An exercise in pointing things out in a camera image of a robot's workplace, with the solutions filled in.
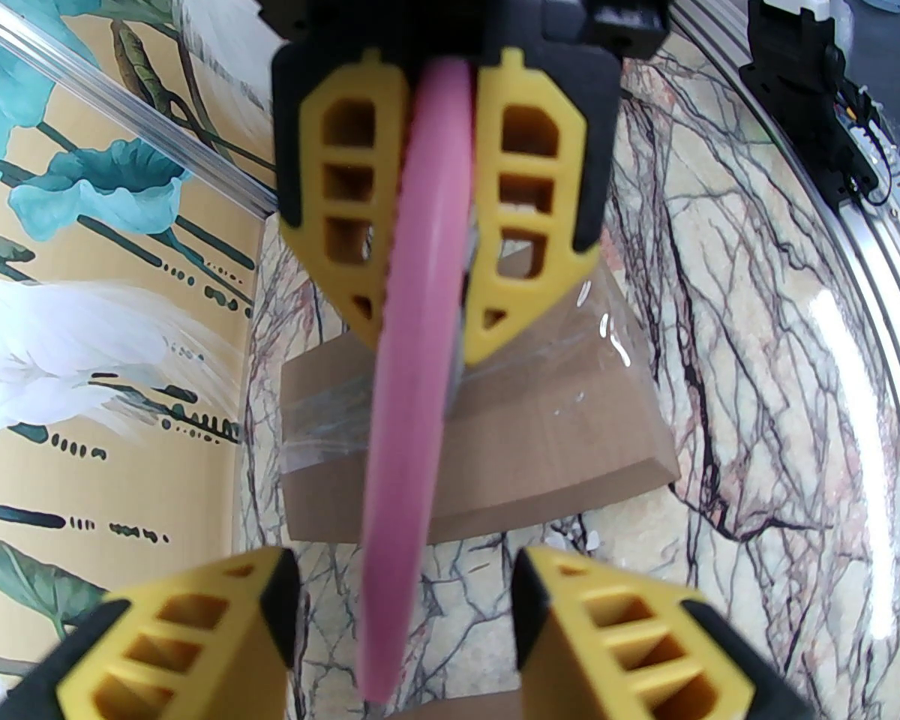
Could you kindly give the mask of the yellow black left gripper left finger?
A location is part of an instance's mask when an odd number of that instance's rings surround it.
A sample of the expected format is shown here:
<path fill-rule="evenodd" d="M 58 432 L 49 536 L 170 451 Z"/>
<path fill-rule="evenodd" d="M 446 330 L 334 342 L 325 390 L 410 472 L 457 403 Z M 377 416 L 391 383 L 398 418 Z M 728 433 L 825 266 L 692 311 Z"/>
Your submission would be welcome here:
<path fill-rule="evenodd" d="M 114 591 L 0 703 L 0 719 L 282 719 L 302 580 L 261 547 Z"/>

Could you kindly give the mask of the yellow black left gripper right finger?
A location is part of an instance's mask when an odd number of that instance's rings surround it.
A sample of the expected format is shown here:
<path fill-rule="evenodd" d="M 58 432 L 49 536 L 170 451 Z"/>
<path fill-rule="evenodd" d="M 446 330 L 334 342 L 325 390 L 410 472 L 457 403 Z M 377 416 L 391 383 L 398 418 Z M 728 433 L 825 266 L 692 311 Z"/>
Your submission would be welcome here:
<path fill-rule="evenodd" d="M 812 719 L 806 699 L 691 587 L 552 547 L 511 577 L 526 719 Z"/>

